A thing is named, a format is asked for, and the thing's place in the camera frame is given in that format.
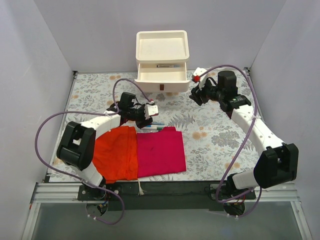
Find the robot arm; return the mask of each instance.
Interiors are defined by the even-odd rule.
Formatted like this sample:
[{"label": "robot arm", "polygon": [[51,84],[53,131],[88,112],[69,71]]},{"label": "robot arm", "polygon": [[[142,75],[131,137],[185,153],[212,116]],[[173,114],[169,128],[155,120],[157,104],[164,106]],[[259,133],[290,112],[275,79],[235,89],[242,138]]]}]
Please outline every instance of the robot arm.
[{"label": "robot arm", "polygon": [[[254,118],[254,108],[244,95],[238,94],[235,73],[220,71],[218,83],[213,82],[213,85],[207,75],[198,77],[205,71],[204,68],[197,68],[193,73],[193,81],[199,83],[191,90],[190,98],[199,106],[208,100],[218,101],[229,118],[247,133]],[[258,186],[265,189],[296,179],[299,151],[293,143],[285,144],[259,118],[254,123],[249,139],[260,156],[259,160],[254,169],[227,177],[226,188],[229,191]]]},{"label": "robot arm", "polygon": [[112,104],[105,111],[106,116],[98,116],[80,123],[69,122],[65,127],[56,156],[74,169],[81,178],[93,185],[103,186],[105,180],[92,162],[96,139],[129,120],[135,121],[138,128],[143,128],[152,123],[153,116],[159,114],[158,106],[154,101],[134,104],[135,99],[136,95],[124,92],[117,103],[119,107],[117,114],[114,114],[117,109],[115,104]]}]

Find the magenta cloth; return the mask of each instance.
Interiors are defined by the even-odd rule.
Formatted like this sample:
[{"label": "magenta cloth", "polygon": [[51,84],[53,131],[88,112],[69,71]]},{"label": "magenta cloth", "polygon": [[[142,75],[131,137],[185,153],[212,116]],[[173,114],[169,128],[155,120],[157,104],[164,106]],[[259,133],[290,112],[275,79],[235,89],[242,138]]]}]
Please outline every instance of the magenta cloth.
[{"label": "magenta cloth", "polygon": [[138,178],[185,172],[181,131],[165,127],[159,132],[137,133]]}]

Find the white panel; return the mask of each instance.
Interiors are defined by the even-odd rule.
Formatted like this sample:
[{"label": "white panel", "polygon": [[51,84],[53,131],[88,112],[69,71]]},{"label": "white panel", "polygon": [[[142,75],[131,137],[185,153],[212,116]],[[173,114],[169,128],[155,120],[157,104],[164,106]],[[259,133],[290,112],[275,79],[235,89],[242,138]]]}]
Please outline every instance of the white panel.
[{"label": "white panel", "polygon": [[[22,236],[36,181],[46,168],[35,154],[40,123],[64,109],[72,71],[33,0],[0,3],[0,239]],[[61,118],[49,123],[39,148],[49,160]]]},{"label": "white panel", "polygon": [[72,70],[136,71],[136,34],[186,30],[189,69],[252,65],[285,0],[35,0]]},{"label": "white panel", "polygon": [[319,1],[286,1],[251,69],[265,121],[299,149],[296,186],[314,239],[320,236],[319,13]]}]

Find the table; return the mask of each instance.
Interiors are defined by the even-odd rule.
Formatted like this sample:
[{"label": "table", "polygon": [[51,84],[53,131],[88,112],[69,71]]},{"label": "table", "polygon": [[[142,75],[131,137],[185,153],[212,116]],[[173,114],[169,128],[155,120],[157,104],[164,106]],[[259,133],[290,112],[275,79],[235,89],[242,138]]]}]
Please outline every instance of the table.
[{"label": "table", "polygon": [[[193,71],[187,71],[187,78],[191,79]],[[238,92],[247,96],[253,104],[253,96],[245,78],[234,71],[237,76]],[[209,75],[217,81],[217,71]],[[112,88],[120,78],[136,79],[137,72],[118,73],[84,73],[77,75],[74,80],[70,99],[67,104],[68,111],[87,111],[103,113],[112,103]],[[140,91],[131,83],[121,81],[116,88],[116,99],[119,100],[122,92],[134,93],[139,102],[146,100]],[[238,150],[245,134],[228,116],[220,109],[219,103],[209,101],[198,106],[189,98],[190,91],[169,93],[147,93],[159,107],[159,116],[153,118],[155,122],[175,126],[182,131],[184,151],[186,158],[186,172],[158,175],[140,178],[141,181],[211,181],[220,180],[229,166],[233,156]],[[67,114],[62,130],[70,121],[83,122],[92,115]],[[248,141],[242,150],[230,173],[239,173],[252,169],[259,156],[253,144]],[[60,170],[76,174],[60,159],[54,157],[51,164]],[[49,182],[77,182],[67,175],[48,171]]]}]

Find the marker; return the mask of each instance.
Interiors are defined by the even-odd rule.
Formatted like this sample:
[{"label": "marker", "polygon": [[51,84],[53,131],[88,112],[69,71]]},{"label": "marker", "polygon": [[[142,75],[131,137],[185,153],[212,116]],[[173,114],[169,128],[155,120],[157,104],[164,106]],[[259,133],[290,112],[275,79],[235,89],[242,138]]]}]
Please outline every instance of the marker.
[{"label": "marker", "polygon": [[153,122],[153,125],[164,126],[165,124],[162,123],[162,122],[156,122],[156,121],[154,121],[154,122]]},{"label": "marker", "polygon": [[150,127],[150,128],[164,128],[166,127],[165,125],[159,125],[159,124],[152,124],[152,125],[148,125],[146,127]]},{"label": "marker", "polygon": [[158,64],[157,68],[180,68],[180,65],[176,64]]},{"label": "marker", "polygon": [[165,126],[158,126],[158,127],[145,126],[145,127],[141,128],[141,129],[142,130],[158,130],[158,131],[161,131],[164,128],[165,128]]}]

